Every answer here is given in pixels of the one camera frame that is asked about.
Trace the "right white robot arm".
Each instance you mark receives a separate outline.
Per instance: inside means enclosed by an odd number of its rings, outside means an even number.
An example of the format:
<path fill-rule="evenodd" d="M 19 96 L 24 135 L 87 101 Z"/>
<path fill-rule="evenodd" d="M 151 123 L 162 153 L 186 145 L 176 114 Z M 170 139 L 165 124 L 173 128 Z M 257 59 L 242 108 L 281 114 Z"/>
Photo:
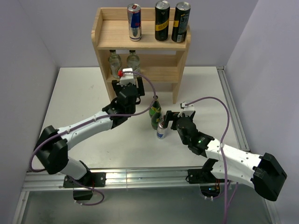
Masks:
<path fill-rule="evenodd" d="M 227 178 L 252 187 L 269 201 L 276 201 L 287 174 L 275 156 L 252 154 L 228 145 L 222 147 L 219 140 L 197 130 L 194 115 L 167 111 L 164 126 L 171 121 L 171 129 L 178 132 L 182 143 L 194 154 L 207 158 L 200 176 L 207 182 Z"/>

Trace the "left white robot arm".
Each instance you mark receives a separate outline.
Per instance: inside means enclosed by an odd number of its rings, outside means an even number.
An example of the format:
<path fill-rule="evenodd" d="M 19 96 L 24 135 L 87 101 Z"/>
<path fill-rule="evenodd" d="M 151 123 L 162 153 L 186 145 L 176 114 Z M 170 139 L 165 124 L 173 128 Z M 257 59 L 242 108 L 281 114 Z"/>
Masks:
<path fill-rule="evenodd" d="M 94 182 L 90 169 L 82 162 L 72 159 L 68 152 L 78 143 L 100 133 L 114 129 L 135 113 L 136 105 L 144 96 L 142 78 L 125 82 L 113 81 L 116 97 L 95 115 L 76 124 L 55 129 L 44 128 L 36 144 L 36 156 L 48 174 L 62 173 L 73 178 L 79 186 L 91 186 Z"/>

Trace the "silver blue white can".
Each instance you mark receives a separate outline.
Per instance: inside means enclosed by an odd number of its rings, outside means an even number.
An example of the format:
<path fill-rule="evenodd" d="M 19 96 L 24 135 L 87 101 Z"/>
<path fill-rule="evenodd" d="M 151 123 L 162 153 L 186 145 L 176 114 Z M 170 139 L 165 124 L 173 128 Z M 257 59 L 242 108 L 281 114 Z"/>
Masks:
<path fill-rule="evenodd" d="M 159 139 L 165 138 L 167 128 L 168 128 L 167 125 L 164 124 L 164 120 L 161 119 L 157 125 L 157 137 Z"/>

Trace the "clear glass bottle front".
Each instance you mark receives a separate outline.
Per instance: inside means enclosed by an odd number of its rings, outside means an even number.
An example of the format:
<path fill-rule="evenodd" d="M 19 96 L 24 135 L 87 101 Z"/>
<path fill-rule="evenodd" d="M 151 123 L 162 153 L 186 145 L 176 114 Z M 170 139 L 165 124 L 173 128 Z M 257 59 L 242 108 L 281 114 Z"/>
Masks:
<path fill-rule="evenodd" d="M 116 50 L 110 50 L 110 57 L 108 58 L 111 75 L 114 78 L 119 78 L 118 72 L 121 70 L 121 57 L 116 53 Z"/>

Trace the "red blue silver can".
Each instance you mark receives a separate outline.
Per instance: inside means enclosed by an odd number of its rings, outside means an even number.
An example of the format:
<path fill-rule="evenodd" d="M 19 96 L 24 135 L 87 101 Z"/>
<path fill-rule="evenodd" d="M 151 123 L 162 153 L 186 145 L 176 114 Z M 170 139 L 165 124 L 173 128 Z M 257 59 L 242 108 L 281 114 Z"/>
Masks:
<path fill-rule="evenodd" d="M 132 41 L 139 41 L 142 36 L 141 7 L 129 4 L 127 7 L 129 37 Z"/>

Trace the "green glass bottle front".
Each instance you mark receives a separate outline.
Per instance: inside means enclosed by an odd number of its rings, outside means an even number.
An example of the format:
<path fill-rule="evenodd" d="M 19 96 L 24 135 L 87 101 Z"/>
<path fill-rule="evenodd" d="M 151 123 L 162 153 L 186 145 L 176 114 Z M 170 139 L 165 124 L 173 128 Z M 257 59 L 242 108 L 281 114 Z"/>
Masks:
<path fill-rule="evenodd" d="M 158 123 L 161 119 L 161 111 L 157 110 L 154 115 L 151 117 L 151 126 L 154 130 L 157 130 Z"/>

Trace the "clear glass bottle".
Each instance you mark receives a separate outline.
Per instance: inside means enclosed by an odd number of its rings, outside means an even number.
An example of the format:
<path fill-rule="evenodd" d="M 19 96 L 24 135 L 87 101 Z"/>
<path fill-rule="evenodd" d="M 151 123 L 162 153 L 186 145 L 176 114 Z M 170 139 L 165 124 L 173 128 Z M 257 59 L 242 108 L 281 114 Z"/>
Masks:
<path fill-rule="evenodd" d="M 119 78 L 118 72 L 121 70 L 121 57 L 116 53 L 116 50 L 110 50 L 110 57 L 108 58 L 111 75 L 114 78 Z"/>
<path fill-rule="evenodd" d="M 140 58 L 136 54 L 135 50 L 129 51 L 129 56 L 127 57 L 127 67 L 132 68 L 133 71 L 140 73 L 141 67 L 140 67 Z"/>

